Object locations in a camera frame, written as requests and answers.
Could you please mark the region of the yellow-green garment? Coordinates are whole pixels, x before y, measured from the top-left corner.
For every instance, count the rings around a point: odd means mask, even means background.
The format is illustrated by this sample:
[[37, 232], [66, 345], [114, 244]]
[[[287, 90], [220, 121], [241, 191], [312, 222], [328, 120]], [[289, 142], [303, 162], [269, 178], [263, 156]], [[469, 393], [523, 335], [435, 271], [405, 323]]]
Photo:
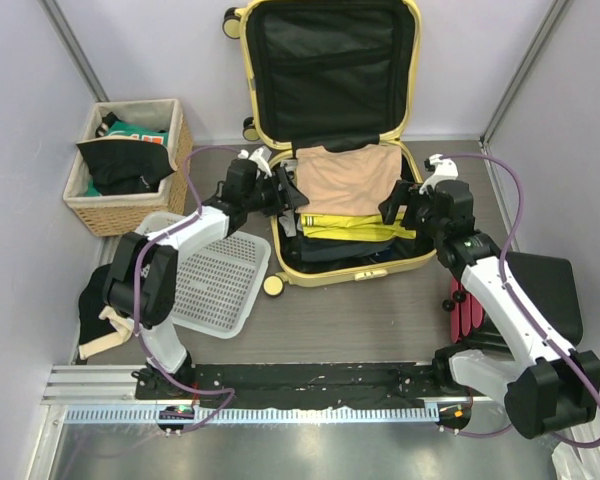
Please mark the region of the yellow-green garment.
[[338, 216], [301, 214], [299, 216], [305, 237], [321, 240], [386, 242], [396, 238], [414, 240], [417, 233], [401, 225], [404, 215], [399, 213], [392, 224], [384, 224], [380, 214], [370, 216]]

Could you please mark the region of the beige garment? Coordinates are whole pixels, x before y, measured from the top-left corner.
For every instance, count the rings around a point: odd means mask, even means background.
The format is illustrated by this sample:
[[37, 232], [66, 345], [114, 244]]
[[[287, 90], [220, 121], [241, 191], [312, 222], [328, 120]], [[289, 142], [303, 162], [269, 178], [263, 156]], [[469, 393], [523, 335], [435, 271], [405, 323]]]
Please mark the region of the beige garment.
[[346, 152], [324, 147], [296, 152], [295, 182], [309, 200], [302, 214], [371, 216], [401, 178], [402, 152], [395, 145], [367, 145]]

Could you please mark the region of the yellow hard-shell suitcase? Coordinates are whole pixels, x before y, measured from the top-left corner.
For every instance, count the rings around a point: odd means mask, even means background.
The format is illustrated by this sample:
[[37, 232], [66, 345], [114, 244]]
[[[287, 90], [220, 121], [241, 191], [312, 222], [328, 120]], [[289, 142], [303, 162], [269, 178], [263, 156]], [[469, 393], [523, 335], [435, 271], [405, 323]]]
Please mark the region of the yellow hard-shell suitcase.
[[[412, 105], [421, 16], [412, 1], [253, 1], [228, 9], [224, 34], [239, 41], [252, 116], [247, 138], [271, 150], [270, 167], [296, 159], [299, 149], [346, 152], [395, 145], [402, 152], [399, 180], [419, 181], [418, 167], [402, 142]], [[303, 261], [269, 216], [277, 274], [263, 283], [276, 297], [289, 284], [326, 286], [416, 269], [434, 255], [391, 259], [388, 250], [362, 258]]]

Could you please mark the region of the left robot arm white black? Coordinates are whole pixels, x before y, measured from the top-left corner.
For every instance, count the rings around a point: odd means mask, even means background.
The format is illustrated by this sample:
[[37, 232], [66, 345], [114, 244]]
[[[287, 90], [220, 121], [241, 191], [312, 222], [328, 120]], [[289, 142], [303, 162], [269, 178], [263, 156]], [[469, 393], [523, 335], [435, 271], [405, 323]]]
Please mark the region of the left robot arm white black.
[[133, 321], [132, 333], [145, 349], [147, 366], [159, 372], [158, 386], [170, 398], [185, 397], [195, 367], [170, 318], [177, 273], [184, 261], [238, 231], [251, 213], [267, 217], [295, 210], [309, 199], [284, 167], [263, 170], [235, 159], [216, 191], [191, 215], [150, 235], [121, 237], [103, 287], [104, 304]]

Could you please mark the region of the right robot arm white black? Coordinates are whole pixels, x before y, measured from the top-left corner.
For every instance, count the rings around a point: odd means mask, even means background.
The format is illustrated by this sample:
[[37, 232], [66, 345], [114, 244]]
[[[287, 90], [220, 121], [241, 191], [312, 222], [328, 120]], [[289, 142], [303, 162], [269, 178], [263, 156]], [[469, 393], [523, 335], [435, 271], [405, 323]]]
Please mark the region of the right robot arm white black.
[[[504, 407], [512, 427], [533, 439], [600, 417], [600, 360], [579, 352], [544, 318], [517, 282], [491, 237], [475, 227], [467, 183], [435, 186], [399, 180], [379, 210], [384, 223], [398, 210], [407, 230], [431, 239], [437, 258], [477, 300], [505, 341], [509, 360], [480, 350], [452, 354], [436, 365], [431, 380], [445, 395], [467, 386]], [[590, 442], [600, 445], [600, 437]]]

